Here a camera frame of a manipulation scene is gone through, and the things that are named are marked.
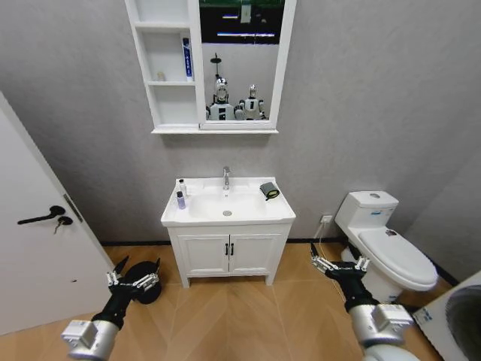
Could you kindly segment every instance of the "small bottle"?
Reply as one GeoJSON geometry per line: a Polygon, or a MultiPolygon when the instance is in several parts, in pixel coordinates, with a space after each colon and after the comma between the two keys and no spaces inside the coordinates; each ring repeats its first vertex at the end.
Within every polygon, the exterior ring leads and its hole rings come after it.
{"type": "Polygon", "coordinates": [[[179,188],[184,197],[187,197],[187,186],[183,179],[179,179],[179,188]]]}
{"type": "Polygon", "coordinates": [[[181,191],[177,192],[177,204],[179,205],[179,209],[186,209],[186,200],[181,191]]]}

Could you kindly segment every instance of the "tape roll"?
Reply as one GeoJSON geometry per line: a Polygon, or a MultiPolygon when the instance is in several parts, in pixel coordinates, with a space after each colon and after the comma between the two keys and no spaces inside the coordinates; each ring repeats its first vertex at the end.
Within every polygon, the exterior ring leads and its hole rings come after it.
{"type": "Polygon", "coordinates": [[[277,189],[276,186],[274,186],[272,182],[262,184],[260,186],[260,190],[264,194],[266,201],[272,198],[276,198],[280,194],[280,191],[277,189]]]}

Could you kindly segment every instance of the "blue bottle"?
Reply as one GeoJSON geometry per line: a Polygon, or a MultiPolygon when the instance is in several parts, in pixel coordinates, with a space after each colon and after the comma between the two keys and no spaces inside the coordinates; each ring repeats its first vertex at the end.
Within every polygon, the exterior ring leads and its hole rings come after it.
{"type": "Polygon", "coordinates": [[[179,209],[186,209],[186,200],[181,191],[177,192],[177,204],[179,205],[179,209]]]}

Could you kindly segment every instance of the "washing machine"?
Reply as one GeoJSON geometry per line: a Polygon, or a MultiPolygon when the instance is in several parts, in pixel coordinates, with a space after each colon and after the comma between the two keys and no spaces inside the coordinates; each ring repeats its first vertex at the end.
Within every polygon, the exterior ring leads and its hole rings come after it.
{"type": "Polygon", "coordinates": [[[481,272],[413,316],[445,361],[481,360],[481,272]]]}

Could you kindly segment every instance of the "toilet lid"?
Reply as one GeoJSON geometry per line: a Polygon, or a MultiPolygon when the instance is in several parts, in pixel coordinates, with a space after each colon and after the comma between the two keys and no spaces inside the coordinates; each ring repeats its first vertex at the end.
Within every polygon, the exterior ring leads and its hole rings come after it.
{"type": "Polygon", "coordinates": [[[359,233],[365,247],[387,268],[409,281],[433,284],[436,268],[420,250],[390,229],[373,229],[359,233]]]}

